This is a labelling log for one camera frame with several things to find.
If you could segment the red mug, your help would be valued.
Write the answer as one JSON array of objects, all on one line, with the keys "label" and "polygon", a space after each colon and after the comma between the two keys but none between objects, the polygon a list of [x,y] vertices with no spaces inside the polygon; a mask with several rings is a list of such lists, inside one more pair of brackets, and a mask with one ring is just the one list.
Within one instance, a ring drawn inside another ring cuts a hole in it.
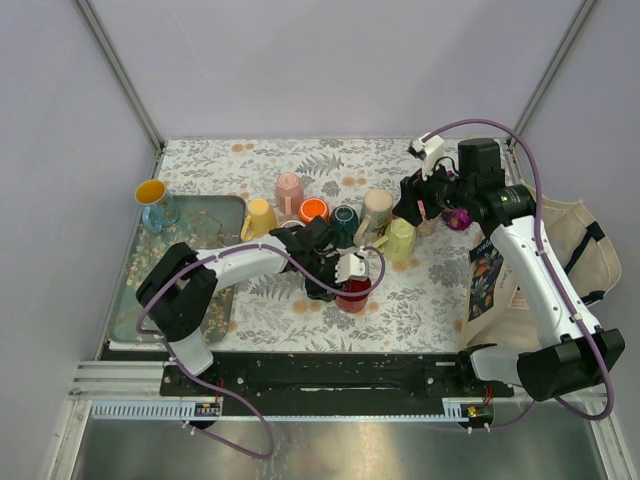
[{"label": "red mug", "polygon": [[343,291],[346,292],[347,295],[338,295],[335,298],[336,305],[339,309],[347,313],[358,313],[362,311],[366,306],[368,294],[361,294],[361,292],[368,291],[371,286],[372,282],[369,278],[365,280],[348,280],[343,288]]}]

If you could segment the light green faceted mug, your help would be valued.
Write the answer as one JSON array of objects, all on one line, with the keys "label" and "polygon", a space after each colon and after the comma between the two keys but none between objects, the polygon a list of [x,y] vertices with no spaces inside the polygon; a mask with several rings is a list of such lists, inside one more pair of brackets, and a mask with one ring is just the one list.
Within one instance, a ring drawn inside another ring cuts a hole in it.
[{"label": "light green faceted mug", "polygon": [[380,250],[392,262],[406,261],[412,254],[416,240],[416,228],[404,219],[396,218],[385,234],[372,246]]}]

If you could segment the blue floral mug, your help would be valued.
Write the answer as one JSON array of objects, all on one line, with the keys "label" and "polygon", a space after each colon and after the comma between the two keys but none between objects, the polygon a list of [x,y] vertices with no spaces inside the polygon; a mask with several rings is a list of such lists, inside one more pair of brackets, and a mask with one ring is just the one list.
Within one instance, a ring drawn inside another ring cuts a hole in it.
[{"label": "blue floral mug", "polygon": [[135,200],[143,208],[143,226],[151,233],[160,234],[180,218],[174,198],[160,180],[152,179],[141,183],[135,191]]}]

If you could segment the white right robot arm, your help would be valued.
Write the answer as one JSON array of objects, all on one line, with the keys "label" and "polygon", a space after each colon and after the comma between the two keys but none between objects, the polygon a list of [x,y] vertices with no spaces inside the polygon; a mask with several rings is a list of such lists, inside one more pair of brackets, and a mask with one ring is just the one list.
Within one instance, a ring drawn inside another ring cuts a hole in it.
[{"label": "white right robot arm", "polygon": [[465,210],[511,269],[535,320],[537,350],[481,347],[456,369],[456,386],[466,395],[480,394],[491,380],[519,385],[539,402],[609,386],[609,373],[625,349],[621,332],[604,329],[587,306],[588,296],[574,288],[572,268],[556,257],[541,207],[540,195],[507,185],[500,146],[490,138],[459,142],[454,174],[426,163],[400,182],[394,215],[418,226],[445,209]]}]

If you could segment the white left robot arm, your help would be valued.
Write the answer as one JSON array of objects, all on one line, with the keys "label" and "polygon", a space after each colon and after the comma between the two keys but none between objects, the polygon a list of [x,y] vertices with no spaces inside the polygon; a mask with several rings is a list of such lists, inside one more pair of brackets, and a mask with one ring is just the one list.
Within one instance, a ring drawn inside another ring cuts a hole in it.
[{"label": "white left robot arm", "polygon": [[219,291],[262,275],[306,271],[307,296],[330,301],[341,289],[336,282],[340,255],[335,230],[321,217],[304,226],[279,227],[232,247],[196,251],[172,245],[136,291],[136,300],[159,329],[172,355],[185,367],[182,383],[196,395],[216,386],[213,355],[201,324]]}]

